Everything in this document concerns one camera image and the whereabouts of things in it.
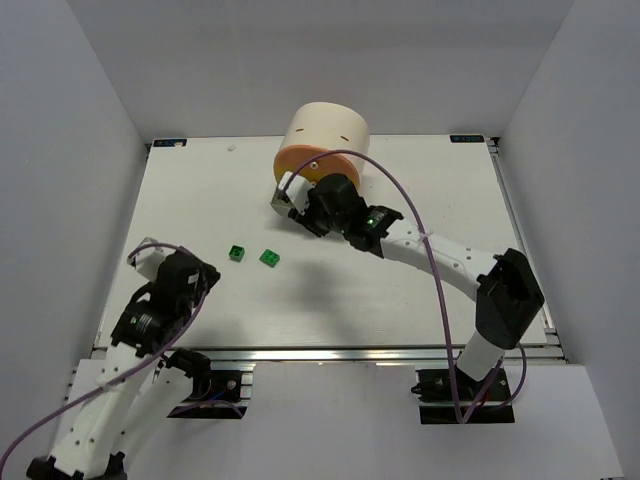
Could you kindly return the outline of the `cream drawer cabinet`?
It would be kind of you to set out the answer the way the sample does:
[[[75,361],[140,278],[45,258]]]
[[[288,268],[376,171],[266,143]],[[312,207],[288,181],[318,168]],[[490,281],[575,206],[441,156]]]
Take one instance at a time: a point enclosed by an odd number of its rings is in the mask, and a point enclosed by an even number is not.
[[[306,166],[300,175],[316,183],[329,174],[341,173],[359,187],[365,161],[352,153],[366,155],[369,145],[369,126],[359,113],[334,103],[307,103],[295,112],[274,157],[275,180],[329,151],[329,156]]]

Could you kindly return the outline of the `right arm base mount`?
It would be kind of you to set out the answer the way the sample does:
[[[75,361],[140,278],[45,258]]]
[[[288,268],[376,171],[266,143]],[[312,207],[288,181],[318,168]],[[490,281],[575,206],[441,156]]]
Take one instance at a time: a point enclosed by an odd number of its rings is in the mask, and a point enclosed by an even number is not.
[[[418,401],[420,423],[422,425],[457,424],[448,369],[417,370],[416,378],[417,383],[411,387],[410,392]],[[481,391],[482,385],[482,382],[476,382],[462,373],[457,374],[461,416],[465,415],[471,402]],[[467,423],[514,424],[513,407],[503,405],[510,396],[509,382],[504,369],[501,368],[492,385],[477,402]]]

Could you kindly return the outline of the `green lego brick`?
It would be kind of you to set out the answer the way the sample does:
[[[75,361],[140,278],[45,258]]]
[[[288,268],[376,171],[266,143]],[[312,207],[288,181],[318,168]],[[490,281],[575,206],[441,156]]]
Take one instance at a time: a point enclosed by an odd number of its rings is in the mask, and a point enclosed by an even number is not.
[[[280,255],[271,249],[265,249],[260,255],[259,261],[270,268],[274,268],[280,261]]]
[[[241,262],[245,256],[246,250],[243,246],[232,245],[228,252],[228,257],[234,262]]]

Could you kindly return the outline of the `orange top drawer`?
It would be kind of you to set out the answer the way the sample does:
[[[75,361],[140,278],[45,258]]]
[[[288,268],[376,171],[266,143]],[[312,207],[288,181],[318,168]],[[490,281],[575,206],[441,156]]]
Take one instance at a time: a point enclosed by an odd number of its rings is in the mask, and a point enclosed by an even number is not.
[[[309,145],[292,145],[281,149],[274,158],[273,172],[277,183],[286,172],[294,172],[301,165],[312,158],[327,152],[327,149]],[[314,160],[315,167],[309,163],[299,175],[311,183],[317,183],[322,178],[340,173],[356,186],[360,186],[360,170],[358,162],[345,154],[331,154]]]

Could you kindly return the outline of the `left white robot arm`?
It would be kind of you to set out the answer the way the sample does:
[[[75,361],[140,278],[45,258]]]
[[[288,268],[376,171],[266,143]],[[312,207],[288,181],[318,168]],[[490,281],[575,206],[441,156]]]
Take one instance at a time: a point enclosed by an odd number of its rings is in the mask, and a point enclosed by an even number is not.
[[[31,461],[29,479],[124,479],[159,423],[209,376],[202,354],[174,346],[221,275],[179,248],[138,247],[127,259],[146,280],[111,333],[97,392],[51,452]]]

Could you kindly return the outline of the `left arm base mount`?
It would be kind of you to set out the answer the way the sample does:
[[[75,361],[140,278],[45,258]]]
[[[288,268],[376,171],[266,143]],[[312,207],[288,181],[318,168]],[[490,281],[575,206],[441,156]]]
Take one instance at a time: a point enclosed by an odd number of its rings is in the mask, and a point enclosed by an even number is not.
[[[181,371],[191,393],[176,405],[169,418],[240,419],[251,397],[253,371],[246,366],[223,366],[194,350],[179,348],[163,356],[155,378],[167,370]]]

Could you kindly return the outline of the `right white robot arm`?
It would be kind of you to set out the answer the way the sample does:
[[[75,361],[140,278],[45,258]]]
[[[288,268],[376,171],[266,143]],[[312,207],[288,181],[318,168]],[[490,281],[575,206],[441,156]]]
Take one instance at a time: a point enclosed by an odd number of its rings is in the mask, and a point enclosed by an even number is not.
[[[289,218],[318,237],[341,235],[353,248],[431,274],[475,303],[475,331],[455,362],[463,379],[480,382],[520,343],[545,299],[526,256],[491,254],[423,233],[401,213],[366,203],[344,174],[311,183],[291,172],[278,184]]]

